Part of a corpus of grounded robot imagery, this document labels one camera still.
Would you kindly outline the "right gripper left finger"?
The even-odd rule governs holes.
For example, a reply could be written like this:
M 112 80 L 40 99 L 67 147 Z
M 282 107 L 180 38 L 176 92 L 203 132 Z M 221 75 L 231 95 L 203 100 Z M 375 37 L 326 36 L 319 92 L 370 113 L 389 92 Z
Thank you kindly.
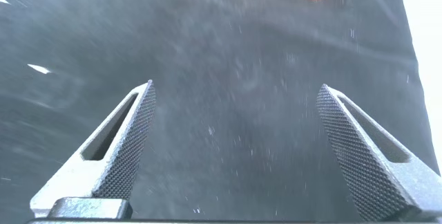
M 128 200 L 155 112 L 153 81 L 132 89 L 84 143 L 31 198 L 36 217 L 47 217 L 62 198 Z

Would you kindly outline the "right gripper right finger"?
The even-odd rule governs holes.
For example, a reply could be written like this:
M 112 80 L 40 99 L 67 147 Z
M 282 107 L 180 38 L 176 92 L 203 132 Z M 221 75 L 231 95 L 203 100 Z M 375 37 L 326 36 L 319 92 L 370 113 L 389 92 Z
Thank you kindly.
M 323 84 L 316 106 L 364 221 L 440 221 L 441 177 L 345 94 Z

